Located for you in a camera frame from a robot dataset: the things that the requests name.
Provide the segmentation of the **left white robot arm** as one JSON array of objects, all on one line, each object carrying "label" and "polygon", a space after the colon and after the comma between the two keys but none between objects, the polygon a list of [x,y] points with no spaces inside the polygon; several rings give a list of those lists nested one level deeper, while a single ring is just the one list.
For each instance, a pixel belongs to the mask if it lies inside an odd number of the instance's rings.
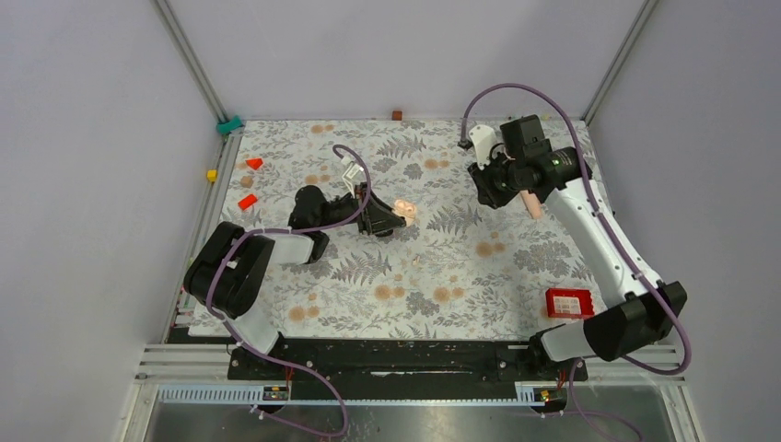
[{"label": "left white robot arm", "polygon": [[187,269],[183,289],[236,332],[238,343],[254,348],[250,364],[260,376],[275,378],[285,369],[286,355],[275,347],[281,333],[260,306],[268,268],[317,262],[329,245],[330,228],[355,224],[361,234],[386,237],[410,226],[416,215],[415,204],[386,204],[364,182],[331,201],[308,185],[296,193],[286,229],[247,232],[219,223]]}]

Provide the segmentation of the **pink earbud charging case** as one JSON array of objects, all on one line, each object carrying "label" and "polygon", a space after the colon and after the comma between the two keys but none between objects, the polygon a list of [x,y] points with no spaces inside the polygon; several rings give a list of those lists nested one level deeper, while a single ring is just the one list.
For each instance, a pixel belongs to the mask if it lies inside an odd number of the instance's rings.
[{"label": "pink earbud charging case", "polygon": [[407,227],[410,227],[417,216],[417,206],[406,200],[397,199],[392,207],[392,212],[402,218]]}]

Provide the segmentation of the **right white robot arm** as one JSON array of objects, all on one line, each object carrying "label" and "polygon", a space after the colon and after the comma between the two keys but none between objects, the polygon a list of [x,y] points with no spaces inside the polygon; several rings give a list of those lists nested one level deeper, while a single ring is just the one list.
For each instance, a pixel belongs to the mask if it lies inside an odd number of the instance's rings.
[{"label": "right white robot arm", "polygon": [[553,378],[577,357],[613,361],[669,336],[686,291],[664,282],[631,245],[577,148],[554,149],[535,115],[498,130],[475,125],[463,132],[460,146],[474,150],[468,171],[479,203],[497,209],[520,192],[536,196],[574,240],[607,307],[536,333],[528,355],[533,375]]}]

